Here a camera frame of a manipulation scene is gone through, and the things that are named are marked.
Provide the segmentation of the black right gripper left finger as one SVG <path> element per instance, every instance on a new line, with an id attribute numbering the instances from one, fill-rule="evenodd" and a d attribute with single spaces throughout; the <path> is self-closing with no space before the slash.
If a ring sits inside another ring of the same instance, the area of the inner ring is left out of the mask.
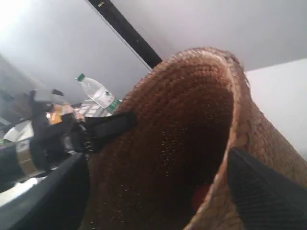
<path id="1" fill-rule="evenodd" d="M 77 153 L 0 208 L 2 230 L 76 230 L 89 197 L 86 157 Z"/>

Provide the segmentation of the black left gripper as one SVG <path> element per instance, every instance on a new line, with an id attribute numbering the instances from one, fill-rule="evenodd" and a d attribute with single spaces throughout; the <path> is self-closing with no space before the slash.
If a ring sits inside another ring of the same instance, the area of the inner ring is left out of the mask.
<path id="1" fill-rule="evenodd" d="M 33 136 L 14 145 L 19 173 L 48 173 L 75 153 L 99 153 L 137 124 L 133 112 L 77 118 L 58 90 L 32 90 L 29 106 Z"/>

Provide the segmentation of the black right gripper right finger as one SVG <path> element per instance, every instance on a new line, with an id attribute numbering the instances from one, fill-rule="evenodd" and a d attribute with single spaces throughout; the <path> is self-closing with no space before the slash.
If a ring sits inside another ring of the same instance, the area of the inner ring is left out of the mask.
<path id="1" fill-rule="evenodd" d="M 306 188 L 277 173 L 243 150 L 232 148 L 227 182 L 247 230 L 305 230 Z"/>

